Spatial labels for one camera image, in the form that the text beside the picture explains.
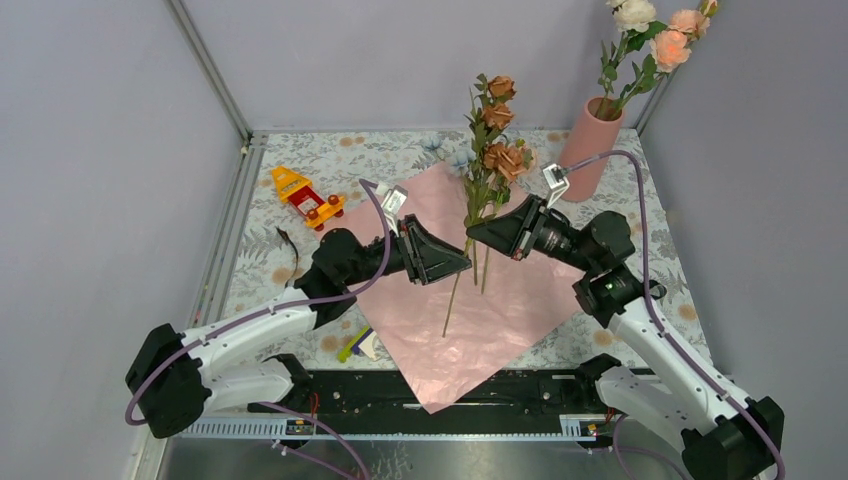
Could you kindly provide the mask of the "pink wrapping paper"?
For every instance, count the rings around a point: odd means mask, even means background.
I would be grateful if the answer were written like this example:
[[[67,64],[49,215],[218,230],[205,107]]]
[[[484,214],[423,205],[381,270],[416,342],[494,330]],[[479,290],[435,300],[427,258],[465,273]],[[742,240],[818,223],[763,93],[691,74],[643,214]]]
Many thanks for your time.
[[[421,173],[390,161],[319,169],[320,189],[348,198],[344,217],[332,224],[367,244],[382,229],[361,178],[400,183],[409,193],[401,214],[416,215],[430,233],[464,246],[465,194],[445,165]],[[414,285],[403,273],[382,278],[344,316],[315,332],[307,367],[340,366],[336,355],[343,341],[371,326],[382,346],[379,357],[351,358],[345,367],[398,368],[424,408],[435,413],[578,312],[572,285],[580,272],[538,253],[517,262],[491,251],[488,286],[481,294],[484,251],[478,249],[477,268],[430,285]]]

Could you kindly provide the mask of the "blue hydrangea flower stem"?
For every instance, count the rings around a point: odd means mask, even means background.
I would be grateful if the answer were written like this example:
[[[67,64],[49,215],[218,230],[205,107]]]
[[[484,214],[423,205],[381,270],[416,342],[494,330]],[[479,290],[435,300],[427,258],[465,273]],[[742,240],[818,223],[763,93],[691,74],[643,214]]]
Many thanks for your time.
[[[438,135],[430,135],[421,141],[421,146],[426,153],[431,154],[436,160],[443,162],[451,174],[457,177],[469,177],[471,175],[472,163],[476,160],[475,152],[469,147],[459,147],[453,152],[444,148],[444,142]]]

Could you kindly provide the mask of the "black ribbon with gold letters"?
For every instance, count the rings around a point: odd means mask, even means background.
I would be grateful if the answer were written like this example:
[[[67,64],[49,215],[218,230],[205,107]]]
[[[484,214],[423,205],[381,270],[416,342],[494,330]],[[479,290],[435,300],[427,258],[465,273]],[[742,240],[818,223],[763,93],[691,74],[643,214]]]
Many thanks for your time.
[[[275,228],[280,254],[271,280],[275,285],[291,286],[302,274],[300,252],[290,234],[283,228]]]

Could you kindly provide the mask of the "pink flower stem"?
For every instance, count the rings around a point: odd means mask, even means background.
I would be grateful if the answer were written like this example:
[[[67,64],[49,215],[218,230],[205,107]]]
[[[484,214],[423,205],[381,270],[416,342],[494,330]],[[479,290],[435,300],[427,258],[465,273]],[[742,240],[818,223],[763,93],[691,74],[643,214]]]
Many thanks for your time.
[[[665,29],[643,47],[648,49],[645,57],[657,65],[657,85],[689,60],[693,45],[705,36],[719,5],[718,1],[701,1],[696,8],[678,10],[668,21],[661,21]]]

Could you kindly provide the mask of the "orange rose flower stem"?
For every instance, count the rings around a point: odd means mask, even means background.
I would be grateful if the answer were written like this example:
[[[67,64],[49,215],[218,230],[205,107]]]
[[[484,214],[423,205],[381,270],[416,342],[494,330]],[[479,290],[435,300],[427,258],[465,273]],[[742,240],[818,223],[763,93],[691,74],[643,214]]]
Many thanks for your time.
[[[528,173],[535,154],[522,139],[511,140],[506,130],[515,114],[509,106],[516,95],[515,82],[504,75],[477,75],[469,89],[471,107],[465,116],[471,133],[470,148],[477,158],[471,175],[460,177],[465,194],[466,213],[463,226],[472,226],[475,200],[479,188],[507,186],[512,196],[516,180]]]

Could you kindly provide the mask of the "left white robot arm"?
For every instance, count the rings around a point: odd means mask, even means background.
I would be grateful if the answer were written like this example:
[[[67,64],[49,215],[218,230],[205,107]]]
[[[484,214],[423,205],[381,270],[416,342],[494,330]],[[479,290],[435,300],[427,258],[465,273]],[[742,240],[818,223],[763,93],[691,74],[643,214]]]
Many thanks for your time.
[[[466,253],[413,215],[384,233],[363,245],[350,230],[333,229],[321,238],[310,268],[272,300],[204,327],[151,330],[125,377],[132,394],[127,423],[147,425],[162,439],[230,407],[273,402],[299,410],[311,387],[294,373],[296,362],[268,358],[246,365],[249,354],[338,319],[383,276],[403,273],[413,284],[428,285],[471,266]]]

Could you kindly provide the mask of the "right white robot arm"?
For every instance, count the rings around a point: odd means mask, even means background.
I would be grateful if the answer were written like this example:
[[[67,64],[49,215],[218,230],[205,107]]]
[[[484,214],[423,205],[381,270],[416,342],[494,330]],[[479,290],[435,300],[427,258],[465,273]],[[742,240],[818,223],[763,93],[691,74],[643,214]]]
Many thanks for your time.
[[[661,314],[651,291],[663,286],[639,279],[625,263],[635,247],[623,215],[604,211],[576,229],[529,196],[512,212],[466,232],[514,260],[537,251],[582,271],[573,285],[582,310],[653,373],[645,379],[616,358],[598,355],[578,369],[573,396],[579,407],[629,415],[677,450],[694,479],[754,479],[772,466],[784,476],[783,410],[769,397],[753,399],[716,370]]]

